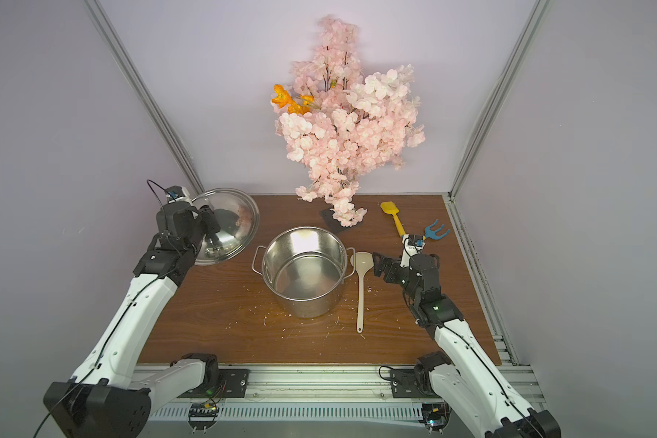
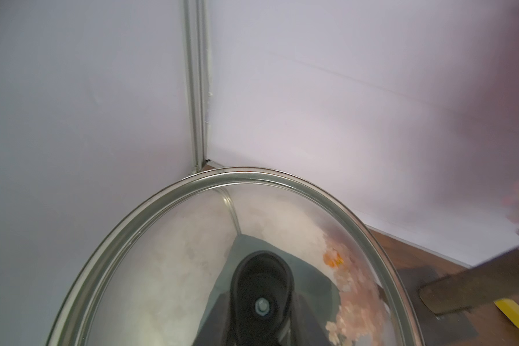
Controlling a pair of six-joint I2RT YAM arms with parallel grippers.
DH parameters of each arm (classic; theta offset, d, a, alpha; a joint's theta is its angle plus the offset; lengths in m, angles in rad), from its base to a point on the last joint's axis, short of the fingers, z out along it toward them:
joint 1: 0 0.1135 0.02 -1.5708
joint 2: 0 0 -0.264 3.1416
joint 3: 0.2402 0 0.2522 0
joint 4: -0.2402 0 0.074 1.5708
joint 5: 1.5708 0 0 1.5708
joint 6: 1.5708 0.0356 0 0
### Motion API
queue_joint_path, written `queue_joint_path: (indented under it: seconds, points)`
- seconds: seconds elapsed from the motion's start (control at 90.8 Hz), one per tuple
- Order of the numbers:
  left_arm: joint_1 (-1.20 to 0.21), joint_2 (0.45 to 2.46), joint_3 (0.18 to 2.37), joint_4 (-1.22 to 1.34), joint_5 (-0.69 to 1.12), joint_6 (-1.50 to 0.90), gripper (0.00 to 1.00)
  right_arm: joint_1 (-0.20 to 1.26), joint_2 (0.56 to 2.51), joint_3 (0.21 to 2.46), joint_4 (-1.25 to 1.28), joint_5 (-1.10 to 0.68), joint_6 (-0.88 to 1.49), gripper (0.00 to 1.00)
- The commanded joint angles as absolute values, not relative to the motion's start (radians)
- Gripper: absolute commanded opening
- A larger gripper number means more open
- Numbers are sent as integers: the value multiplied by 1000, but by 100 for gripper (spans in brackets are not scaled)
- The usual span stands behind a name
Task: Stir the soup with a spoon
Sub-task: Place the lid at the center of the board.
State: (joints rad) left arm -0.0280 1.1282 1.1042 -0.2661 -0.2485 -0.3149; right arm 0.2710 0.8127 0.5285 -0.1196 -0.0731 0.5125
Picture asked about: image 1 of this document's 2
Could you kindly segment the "stainless steel pot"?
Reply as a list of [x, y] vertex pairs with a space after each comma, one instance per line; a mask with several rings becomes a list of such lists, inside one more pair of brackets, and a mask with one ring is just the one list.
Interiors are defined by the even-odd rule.
[[345, 281], [355, 273], [353, 247], [330, 231], [301, 226], [258, 246], [251, 269], [264, 280], [282, 308], [300, 319], [314, 319], [341, 301]]

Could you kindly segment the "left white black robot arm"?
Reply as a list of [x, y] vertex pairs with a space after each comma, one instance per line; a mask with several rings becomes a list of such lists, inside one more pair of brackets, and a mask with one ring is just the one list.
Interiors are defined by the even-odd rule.
[[167, 303], [195, 264], [206, 237], [219, 232], [214, 210], [186, 198], [157, 214], [159, 232], [142, 256], [120, 308], [87, 359], [43, 402], [67, 437], [136, 437], [151, 414], [190, 391], [214, 392], [217, 358], [193, 353], [142, 381], [133, 372]]

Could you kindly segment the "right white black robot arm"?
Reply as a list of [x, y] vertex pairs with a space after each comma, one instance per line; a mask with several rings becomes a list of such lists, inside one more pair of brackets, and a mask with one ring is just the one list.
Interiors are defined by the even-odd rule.
[[436, 255], [409, 255], [405, 266], [379, 253], [372, 258], [374, 275], [401, 287], [417, 324], [439, 348], [419, 359], [423, 388], [448, 404], [473, 436], [562, 436], [554, 416], [534, 409], [496, 368], [442, 292]]

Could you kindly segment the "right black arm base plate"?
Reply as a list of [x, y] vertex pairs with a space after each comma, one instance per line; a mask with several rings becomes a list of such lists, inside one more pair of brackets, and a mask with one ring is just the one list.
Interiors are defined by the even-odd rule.
[[388, 368], [388, 381], [394, 399], [428, 399], [436, 395], [419, 383], [414, 369]]

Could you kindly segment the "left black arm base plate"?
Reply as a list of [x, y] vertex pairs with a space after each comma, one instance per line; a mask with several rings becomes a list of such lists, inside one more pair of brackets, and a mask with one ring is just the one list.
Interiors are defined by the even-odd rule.
[[249, 375], [249, 369], [222, 368], [214, 381], [202, 383], [184, 392], [180, 398], [243, 399], [246, 397]]

